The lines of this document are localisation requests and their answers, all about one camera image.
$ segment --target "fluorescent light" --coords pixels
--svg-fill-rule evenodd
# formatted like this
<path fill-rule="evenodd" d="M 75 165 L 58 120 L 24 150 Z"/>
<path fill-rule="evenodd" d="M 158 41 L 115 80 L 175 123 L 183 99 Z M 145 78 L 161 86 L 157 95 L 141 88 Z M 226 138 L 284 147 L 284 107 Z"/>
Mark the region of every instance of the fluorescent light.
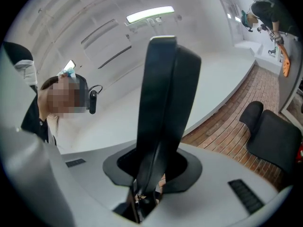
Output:
<path fill-rule="evenodd" d="M 148 10 L 144 10 L 141 12 L 137 12 L 131 15 L 128 15 L 126 17 L 127 21 L 131 24 L 133 22 L 136 22 L 142 18 L 146 18 L 146 17 L 152 17 L 155 15 L 159 15 L 159 14 L 164 14 L 164 13 L 173 13 L 175 10 L 173 9 L 172 6 L 165 6 L 165 7 L 159 7 L 159 8 L 154 8 L 154 9 L 148 9 Z"/>
<path fill-rule="evenodd" d="M 76 64 L 72 61 L 72 60 L 70 60 L 67 64 L 66 64 L 66 66 L 64 67 L 64 69 L 63 70 L 67 70 L 68 68 L 75 68 L 75 66 L 76 66 Z"/>

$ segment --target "wire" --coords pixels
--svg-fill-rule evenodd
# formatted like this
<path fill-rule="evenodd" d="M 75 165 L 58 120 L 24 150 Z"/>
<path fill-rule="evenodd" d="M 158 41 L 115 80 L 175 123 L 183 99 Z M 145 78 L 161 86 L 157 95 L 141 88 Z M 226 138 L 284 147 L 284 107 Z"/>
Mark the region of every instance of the wire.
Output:
<path fill-rule="evenodd" d="M 91 89 L 95 88 L 95 87 L 101 87 L 101 90 L 98 91 L 97 94 L 99 94 L 99 93 L 102 91 L 102 89 L 103 89 L 103 87 L 102 87 L 101 85 L 94 85 L 94 86 L 92 86 L 92 87 L 89 89 L 89 91 L 90 91 Z"/>

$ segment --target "person wearing headset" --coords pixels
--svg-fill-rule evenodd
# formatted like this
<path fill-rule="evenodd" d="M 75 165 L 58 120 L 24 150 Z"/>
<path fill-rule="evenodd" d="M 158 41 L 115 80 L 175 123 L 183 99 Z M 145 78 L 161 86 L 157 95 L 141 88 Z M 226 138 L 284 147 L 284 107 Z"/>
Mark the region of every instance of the person wearing headset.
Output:
<path fill-rule="evenodd" d="M 252 28 L 259 27 L 259 20 L 272 30 L 277 44 L 284 44 L 280 32 L 301 36 L 295 22 L 278 0 L 254 0 L 248 12 L 242 10 L 241 22 L 250 32 Z"/>
<path fill-rule="evenodd" d="M 69 73 L 62 73 L 46 80 L 37 90 L 37 77 L 31 52 L 16 43 L 3 42 L 4 49 L 12 61 L 14 68 L 25 82 L 36 92 L 21 124 L 23 130 L 32 132 L 44 143 L 57 145 L 47 123 L 47 117 L 53 115 L 58 129 L 59 117 L 67 113 L 80 113 L 86 109 L 87 82 L 85 78 L 76 75 L 71 78 Z"/>

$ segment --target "black t-shirt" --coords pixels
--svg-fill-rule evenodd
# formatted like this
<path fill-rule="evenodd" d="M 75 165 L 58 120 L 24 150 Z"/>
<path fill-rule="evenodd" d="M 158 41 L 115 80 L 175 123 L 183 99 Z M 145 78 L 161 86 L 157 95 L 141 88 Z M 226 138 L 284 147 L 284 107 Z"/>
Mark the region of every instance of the black t-shirt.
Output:
<path fill-rule="evenodd" d="M 273 22 L 279 21 L 279 31 L 301 37 L 296 23 L 288 11 L 278 1 L 273 7 L 269 2 L 255 2 L 251 6 L 252 12 L 270 29 L 273 29 Z"/>
<path fill-rule="evenodd" d="M 48 124 L 47 120 L 42 121 L 39 118 L 39 108 L 38 108 L 38 94 L 36 86 L 30 86 L 35 92 L 36 96 L 30 105 L 24 120 L 21 124 L 21 128 L 25 131 L 32 132 L 40 137 L 44 143 L 48 143 Z"/>

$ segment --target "brick floor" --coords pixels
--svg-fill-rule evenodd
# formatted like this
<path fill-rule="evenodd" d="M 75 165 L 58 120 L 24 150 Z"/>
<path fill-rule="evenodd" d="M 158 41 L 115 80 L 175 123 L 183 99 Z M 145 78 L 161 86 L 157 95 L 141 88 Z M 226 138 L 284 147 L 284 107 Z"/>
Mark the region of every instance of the brick floor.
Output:
<path fill-rule="evenodd" d="M 181 142 L 225 154 L 281 190 L 283 187 L 281 170 L 246 150 L 250 132 L 246 125 L 239 122 L 239 118 L 252 101 L 261 101 L 264 109 L 278 114 L 278 79 L 275 74 L 259 66 L 253 67 L 240 88 L 217 113 L 184 136 Z"/>

